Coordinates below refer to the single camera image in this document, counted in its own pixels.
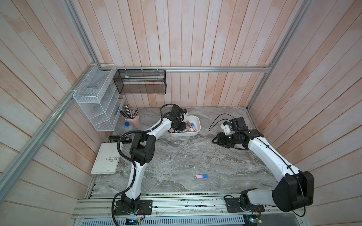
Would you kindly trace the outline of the pink clear lip gloss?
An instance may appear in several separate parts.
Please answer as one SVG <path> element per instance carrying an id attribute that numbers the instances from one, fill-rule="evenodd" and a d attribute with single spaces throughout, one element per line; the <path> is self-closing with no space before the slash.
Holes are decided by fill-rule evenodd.
<path id="1" fill-rule="evenodd" d="M 193 132 L 193 128 L 192 128 L 189 121 L 187 121 L 187 129 L 188 129 L 189 132 Z"/>

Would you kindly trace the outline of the pink blue lipstick tube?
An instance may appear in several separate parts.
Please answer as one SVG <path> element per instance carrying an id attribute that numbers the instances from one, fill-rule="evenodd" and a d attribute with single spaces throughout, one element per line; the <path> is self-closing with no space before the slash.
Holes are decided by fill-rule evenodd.
<path id="1" fill-rule="evenodd" d="M 193 131 L 197 131 L 197 128 L 196 128 L 196 126 L 194 125 L 194 123 L 191 122 L 190 125 L 191 125 Z"/>

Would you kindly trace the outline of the white plastic storage box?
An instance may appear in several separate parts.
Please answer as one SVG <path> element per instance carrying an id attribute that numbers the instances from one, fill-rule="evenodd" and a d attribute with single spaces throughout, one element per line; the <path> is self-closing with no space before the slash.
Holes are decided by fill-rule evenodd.
<path id="1" fill-rule="evenodd" d="M 199 132 L 201 131 L 201 123 L 200 120 L 197 116 L 195 115 L 187 115 L 184 117 L 184 122 L 190 122 L 191 125 L 194 126 L 194 128 L 196 129 L 195 131 L 184 131 L 184 132 L 175 132 L 175 133 L 170 133 L 168 132 L 168 135 L 172 136 L 172 137 L 190 137 L 190 136 L 196 136 L 199 134 Z"/>

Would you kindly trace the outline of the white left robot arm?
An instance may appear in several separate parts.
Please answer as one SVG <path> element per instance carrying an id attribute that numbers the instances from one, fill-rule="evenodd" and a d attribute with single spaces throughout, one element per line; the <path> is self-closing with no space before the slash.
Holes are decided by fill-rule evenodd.
<path id="1" fill-rule="evenodd" d="M 149 129 L 130 131 L 121 136 L 124 138 L 129 134 L 134 135 L 130 147 L 130 157 L 122 153 L 121 140 L 117 142 L 119 154 L 132 164 L 127 188 L 119 193 L 120 203 L 131 212 L 136 212 L 139 208 L 141 183 L 145 169 L 154 157 L 156 140 L 170 129 L 183 131 L 187 126 L 187 123 L 184 122 L 188 113 L 186 109 L 182 109 L 176 104 L 165 104 L 160 107 L 159 111 L 160 119 Z"/>

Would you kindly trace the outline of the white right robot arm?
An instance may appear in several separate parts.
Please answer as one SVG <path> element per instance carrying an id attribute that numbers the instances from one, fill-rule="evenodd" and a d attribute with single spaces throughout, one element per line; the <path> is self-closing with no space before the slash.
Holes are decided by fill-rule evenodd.
<path id="1" fill-rule="evenodd" d="M 268 167 L 277 181 L 273 189 L 247 189 L 240 193 L 239 205 L 244 212 L 262 206 L 277 207 L 282 212 L 306 209 L 314 202 L 314 177 L 309 171 L 301 171 L 287 161 L 257 129 L 250 130 L 244 118 L 221 120 L 222 132 L 212 140 L 213 144 L 228 149 L 251 151 Z"/>

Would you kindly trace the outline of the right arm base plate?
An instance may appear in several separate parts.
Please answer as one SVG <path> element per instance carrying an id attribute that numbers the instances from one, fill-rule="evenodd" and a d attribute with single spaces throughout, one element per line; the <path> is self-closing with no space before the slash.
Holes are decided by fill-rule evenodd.
<path id="1" fill-rule="evenodd" d="M 251 205 L 249 207 L 241 206 L 241 199 L 234 198 L 233 196 L 226 195 L 223 200 L 226 203 L 226 208 L 228 213 L 261 213 L 265 212 L 265 207 L 263 205 Z"/>

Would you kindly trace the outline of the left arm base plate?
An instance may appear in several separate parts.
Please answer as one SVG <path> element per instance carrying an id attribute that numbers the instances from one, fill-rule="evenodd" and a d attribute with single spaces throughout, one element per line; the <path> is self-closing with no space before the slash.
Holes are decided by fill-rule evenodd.
<path id="1" fill-rule="evenodd" d="M 116 206 L 113 210 L 114 215 L 150 215 L 152 213 L 152 200 L 137 200 L 137 201 L 116 201 Z"/>

